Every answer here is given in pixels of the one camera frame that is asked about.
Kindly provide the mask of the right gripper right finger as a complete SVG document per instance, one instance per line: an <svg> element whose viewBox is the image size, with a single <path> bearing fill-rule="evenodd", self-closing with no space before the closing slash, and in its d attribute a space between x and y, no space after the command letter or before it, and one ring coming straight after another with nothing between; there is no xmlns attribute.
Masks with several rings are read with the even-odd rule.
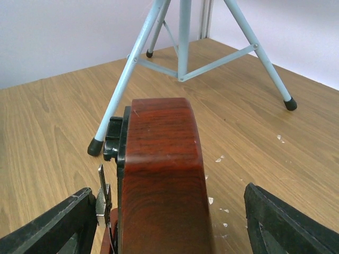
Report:
<svg viewBox="0 0 339 254"><path fill-rule="evenodd" d="M338 233L260 186L244 193L247 233L253 253L338 253Z"/></svg>

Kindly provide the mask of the wooden metronome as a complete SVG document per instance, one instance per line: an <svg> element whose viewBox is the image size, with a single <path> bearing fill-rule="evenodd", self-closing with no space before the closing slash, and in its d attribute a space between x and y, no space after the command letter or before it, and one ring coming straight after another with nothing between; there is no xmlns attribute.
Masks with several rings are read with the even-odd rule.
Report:
<svg viewBox="0 0 339 254"><path fill-rule="evenodd" d="M134 99L110 118L118 206L101 253L214 253L203 156L186 98Z"/></svg>

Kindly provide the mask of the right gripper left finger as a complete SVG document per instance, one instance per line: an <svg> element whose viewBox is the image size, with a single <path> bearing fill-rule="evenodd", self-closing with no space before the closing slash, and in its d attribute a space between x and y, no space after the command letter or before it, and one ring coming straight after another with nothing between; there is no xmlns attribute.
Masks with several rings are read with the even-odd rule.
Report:
<svg viewBox="0 0 339 254"><path fill-rule="evenodd" d="M95 196L85 187L1 238L1 253L91 253Z"/></svg>

